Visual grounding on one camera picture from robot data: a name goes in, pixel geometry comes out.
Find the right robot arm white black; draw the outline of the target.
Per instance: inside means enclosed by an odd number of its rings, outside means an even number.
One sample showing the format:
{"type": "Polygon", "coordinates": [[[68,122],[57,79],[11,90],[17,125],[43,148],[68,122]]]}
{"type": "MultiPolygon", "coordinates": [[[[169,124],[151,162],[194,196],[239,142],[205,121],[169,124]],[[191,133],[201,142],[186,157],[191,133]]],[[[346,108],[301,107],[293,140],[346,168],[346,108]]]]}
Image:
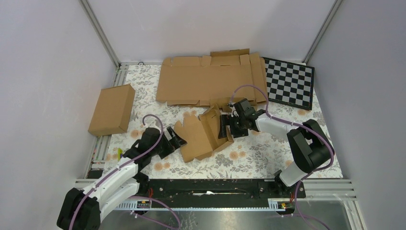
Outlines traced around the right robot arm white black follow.
{"type": "Polygon", "coordinates": [[[255,109],[247,99],[233,103],[231,107],[231,113],[220,115],[219,138],[226,137],[228,127],[234,138],[245,137],[249,130],[254,130],[269,133],[289,143],[293,163],[275,175],[277,182],[274,190],[278,196],[287,197],[300,180],[325,162],[333,162],[334,149],[317,121],[290,122],[271,115],[265,109],[255,109]]]}

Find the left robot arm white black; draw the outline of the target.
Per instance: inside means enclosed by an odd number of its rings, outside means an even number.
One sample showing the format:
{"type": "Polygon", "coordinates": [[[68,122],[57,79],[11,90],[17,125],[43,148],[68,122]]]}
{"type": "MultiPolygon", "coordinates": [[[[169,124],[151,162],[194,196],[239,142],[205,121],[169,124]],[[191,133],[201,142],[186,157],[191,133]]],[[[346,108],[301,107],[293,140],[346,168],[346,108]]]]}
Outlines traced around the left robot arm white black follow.
{"type": "Polygon", "coordinates": [[[148,176],[141,172],[158,155],[165,158],[187,141],[171,127],[147,128],[119,162],[83,189],[70,189],[56,225],[63,230],[97,230],[106,216],[127,198],[148,192],[148,176]]]}

